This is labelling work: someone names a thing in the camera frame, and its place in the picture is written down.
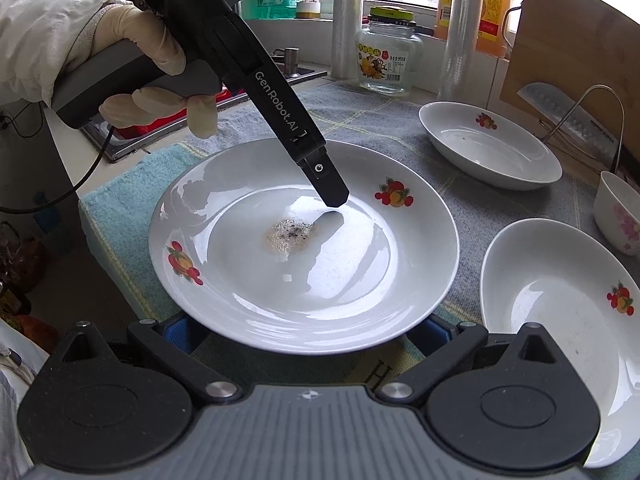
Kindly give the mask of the white sleeved left forearm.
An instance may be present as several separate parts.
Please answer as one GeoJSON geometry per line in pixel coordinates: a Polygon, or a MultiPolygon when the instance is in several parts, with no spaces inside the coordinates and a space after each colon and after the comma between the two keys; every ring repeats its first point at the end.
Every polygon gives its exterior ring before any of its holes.
{"type": "Polygon", "coordinates": [[[1,103],[52,99],[58,75],[88,60],[99,20],[125,0],[1,0],[1,103]]]}

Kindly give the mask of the gloved left hand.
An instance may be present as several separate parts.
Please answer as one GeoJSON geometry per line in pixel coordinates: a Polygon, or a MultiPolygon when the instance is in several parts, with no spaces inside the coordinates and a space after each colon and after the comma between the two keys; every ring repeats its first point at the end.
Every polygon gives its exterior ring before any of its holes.
{"type": "MultiPolygon", "coordinates": [[[[96,55],[124,39],[169,76],[178,76],[186,68],[182,47],[158,18],[130,4],[114,4],[96,25],[91,53],[96,55]]],[[[110,96],[100,106],[102,117],[116,128],[146,126],[180,110],[186,111],[186,122],[194,136],[205,139],[217,132],[218,112],[213,96],[183,98],[169,90],[148,87],[110,96]]]]}

